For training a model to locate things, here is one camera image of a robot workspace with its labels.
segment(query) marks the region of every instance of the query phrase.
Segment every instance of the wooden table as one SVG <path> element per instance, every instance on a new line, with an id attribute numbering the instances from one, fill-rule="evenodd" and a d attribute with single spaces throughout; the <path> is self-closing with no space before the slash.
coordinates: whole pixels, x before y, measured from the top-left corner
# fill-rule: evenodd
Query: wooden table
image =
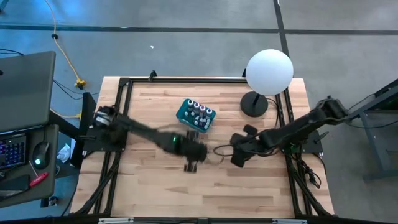
<path id="1" fill-rule="evenodd" d="M 97 106 L 114 104 L 119 78 L 104 77 Z M 239 102 L 249 91 L 247 84 L 135 83 L 128 115 L 152 127 L 176 124 L 174 130 L 184 133 L 187 126 L 180 124 L 175 114 L 184 99 L 193 99 L 217 112 L 208 134 L 201 135 L 208 148 L 213 149 L 227 144 L 233 133 L 243 134 L 245 124 L 259 130 L 274 127 L 277 112 L 271 102 L 260 118 L 250 118 L 241 112 Z M 289 91 L 295 118 L 308 113 L 310 107 L 303 79 L 294 78 Z M 98 185 L 103 157 L 103 152 L 95 152 L 83 161 L 71 212 L 81 208 Z M 303 159 L 322 180 L 320 189 L 309 184 L 310 190 L 324 208 L 333 213 L 321 162 L 311 154 L 303 155 Z M 184 173 L 184 159 L 166 154 L 153 143 L 129 134 L 119 167 L 112 216 L 294 217 L 285 158 L 281 153 L 266 158 L 255 156 L 243 169 L 232 165 L 229 158 L 215 165 L 219 161 L 220 157 L 210 153 L 208 161 L 198 165 L 196 174 Z M 102 209 L 107 191 L 104 191 Z M 301 191 L 298 196 L 304 211 Z"/>

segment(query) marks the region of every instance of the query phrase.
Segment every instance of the lamp stand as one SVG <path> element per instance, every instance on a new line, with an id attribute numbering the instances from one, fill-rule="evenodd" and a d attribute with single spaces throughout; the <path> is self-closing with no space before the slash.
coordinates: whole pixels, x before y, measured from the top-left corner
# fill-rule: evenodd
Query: lamp stand
<path id="1" fill-rule="evenodd" d="M 241 100 L 241 110 L 244 114 L 257 118 L 268 109 L 268 101 L 265 96 L 256 92 L 246 93 Z"/>

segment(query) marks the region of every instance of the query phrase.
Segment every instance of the gray floor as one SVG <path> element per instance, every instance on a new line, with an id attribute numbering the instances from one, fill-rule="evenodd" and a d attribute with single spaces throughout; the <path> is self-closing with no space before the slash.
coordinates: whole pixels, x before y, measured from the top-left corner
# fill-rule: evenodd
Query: gray floor
<path id="1" fill-rule="evenodd" d="M 134 27 L 277 28 L 272 0 L 53 0 L 59 24 Z M 398 29 L 395 0 L 280 0 L 286 29 Z M 51 25 L 43 0 L 13 0 L 0 15 L 2 24 Z M 57 52 L 55 78 L 72 88 L 75 77 L 50 38 L 49 31 L 0 30 L 0 47 L 28 53 Z M 262 49 L 281 49 L 278 34 L 59 32 L 59 42 L 87 90 L 100 90 L 105 75 L 226 76 L 241 75 L 247 61 Z M 331 95 L 350 107 L 395 80 L 398 36 L 288 35 L 295 77 L 305 79 L 311 106 Z M 76 114 L 80 101 L 56 86 L 52 108 Z M 396 222 L 398 179 L 365 184 L 375 172 L 362 129 L 346 125 L 322 127 L 322 141 L 333 206 L 346 218 Z M 56 183 L 63 204 L 37 207 L 35 202 L 0 209 L 0 220 L 60 215 L 72 194 L 71 180 Z"/>

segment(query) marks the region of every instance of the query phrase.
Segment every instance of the backlit keyboard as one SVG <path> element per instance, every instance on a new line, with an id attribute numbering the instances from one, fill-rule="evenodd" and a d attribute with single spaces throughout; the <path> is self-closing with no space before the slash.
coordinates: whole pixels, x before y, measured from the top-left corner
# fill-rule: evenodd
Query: backlit keyboard
<path id="1" fill-rule="evenodd" d="M 0 137 L 0 169 L 25 164 L 26 136 L 16 134 Z"/>

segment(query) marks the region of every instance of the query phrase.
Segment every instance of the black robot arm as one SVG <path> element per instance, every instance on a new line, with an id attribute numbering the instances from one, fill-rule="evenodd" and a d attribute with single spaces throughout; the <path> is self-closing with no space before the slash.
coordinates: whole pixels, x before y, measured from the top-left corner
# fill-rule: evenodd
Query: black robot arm
<path id="1" fill-rule="evenodd" d="M 272 128 L 257 132 L 252 126 L 245 126 L 247 136 L 233 134 L 230 140 L 233 146 L 231 162 L 243 167 L 244 162 L 254 155 L 266 156 L 277 147 L 293 143 L 299 144 L 308 138 L 308 135 L 319 127 L 342 123 L 348 116 L 347 110 L 339 100 L 328 97 L 318 102 L 308 114 L 281 128 Z"/>
<path id="2" fill-rule="evenodd" d="M 102 129 L 102 141 L 116 144 L 126 131 L 155 143 L 165 152 L 187 158 L 188 166 L 184 171 L 195 172 L 196 163 L 203 162 L 207 156 L 206 145 L 174 132 L 161 132 L 150 128 L 128 116 L 123 116 L 115 107 L 100 107 L 95 114 L 93 126 Z"/>

